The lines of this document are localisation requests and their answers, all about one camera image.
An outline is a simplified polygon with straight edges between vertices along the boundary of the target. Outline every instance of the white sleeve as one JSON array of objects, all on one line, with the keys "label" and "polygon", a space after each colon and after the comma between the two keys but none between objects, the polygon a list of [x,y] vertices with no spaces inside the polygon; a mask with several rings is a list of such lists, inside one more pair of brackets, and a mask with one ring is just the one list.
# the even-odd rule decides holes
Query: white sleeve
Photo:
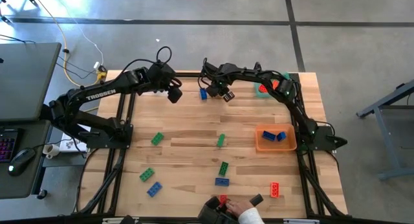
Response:
[{"label": "white sleeve", "polygon": [[264,224],[256,208],[249,208],[239,216],[240,224]]}]

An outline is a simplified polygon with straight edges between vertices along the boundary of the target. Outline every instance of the human hand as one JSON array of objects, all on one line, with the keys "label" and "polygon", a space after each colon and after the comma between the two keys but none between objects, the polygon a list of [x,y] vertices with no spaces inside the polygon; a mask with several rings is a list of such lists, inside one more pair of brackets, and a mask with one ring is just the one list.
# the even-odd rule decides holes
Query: human hand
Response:
[{"label": "human hand", "polygon": [[250,201],[230,201],[228,200],[226,202],[226,206],[228,208],[229,213],[233,214],[234,216],[236,216],[237,218],[239,218],[239,216],[246,210],[248,210],[249,208],[253,208],[253,205],[251,204]]}]

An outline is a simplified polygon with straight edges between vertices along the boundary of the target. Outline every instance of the white cup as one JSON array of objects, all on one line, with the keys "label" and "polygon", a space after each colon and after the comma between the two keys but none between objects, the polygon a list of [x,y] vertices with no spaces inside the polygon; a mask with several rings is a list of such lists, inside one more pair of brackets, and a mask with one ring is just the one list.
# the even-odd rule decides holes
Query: white cup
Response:
[{"label": "white cup", "polygon": [[47,144],[43,147],[43,153],[46,155],[47,159],[51,159],[59,154],[59,146],[55,144]]}]

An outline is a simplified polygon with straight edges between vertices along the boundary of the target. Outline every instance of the person's arm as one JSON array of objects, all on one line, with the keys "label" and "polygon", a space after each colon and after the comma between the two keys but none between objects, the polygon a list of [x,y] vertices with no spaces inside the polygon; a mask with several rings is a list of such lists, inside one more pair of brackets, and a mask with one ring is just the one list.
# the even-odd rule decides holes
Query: person's arm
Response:
[{"label": "person's arm", "polygon": [[259,212],[249,201],[227,201],[226,206],[239,219],[240,224],[264,224]]}]

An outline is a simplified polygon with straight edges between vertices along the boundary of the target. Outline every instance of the toy block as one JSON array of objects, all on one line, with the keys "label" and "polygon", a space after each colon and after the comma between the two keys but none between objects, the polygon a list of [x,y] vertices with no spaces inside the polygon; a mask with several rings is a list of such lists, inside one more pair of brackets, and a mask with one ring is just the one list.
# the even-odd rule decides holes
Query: toy block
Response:
[{"label": "toy block", "polygon": [[286,133],[285,132],[280,132],[277,136],[278,141],[283,141],[286,138]]},{"label": "toy block", "polygon": [[[273,89],[279,85],[279,81],[273,80],[272,81]],[[258,98],[269,98],[271,95],[267,92],[266,87],[263,84],[254,83],[254,89],[256,91],[256,97]]]},{"label": "toy block", "polygon": [[270,183],[270,196],[273,198],[279,198],[279,183]]},{"label": "toy block", "polygon": [[155,184],[147,191],[148,195],[154,197],[155,194],[162,188],[161,184],[155,182]]},{"label": "toy block", "polygon": [[220,195],[220,203],[224,204],[227,201],[227,195]]},{"label": "toy block", "polygon": [[160,143],[160,141],[164,138],[163,134],[158,132],[155,137],[151,140],[151,143],[155,146]]},{"label": "toy block", "polygon": [[225,178],[215,178],[215,185],[216,186],[228,186],[230,184],[229,179]]},{"label": "toy block", "polygon": [[200,97],[201,97],[201,100],[207,99],[207,92],[204,88],[200,88]]},{"label": "toy block", "polygon": [[218,146],[218,147],[223,147],[224,137],[225,137],[225,136],[226,136],[226,135],[224,135],[224,134],[220,134],[219,141],[217,142],[217,146]]},{"label": "toy block", "polygon": [[228,163],[227,162],[222,162],[221,167],[220,167],[220,171],[219,171],[219,175],[224,177],[226,175],[227,167],[228,167]]},{"label": "toy block", "polygon": [[152,175],[154,174],[154,170],[152,168],[148,168],[144,173],[140,175],[140,179],[142,182],[147,181]]},{"label": "toy block", "polygon": [[269,133],[267,131],[263,131],[262,136],[264,139],[269,140],[269,141],[274,141],[276,139],[276,135],[273,133]]}]

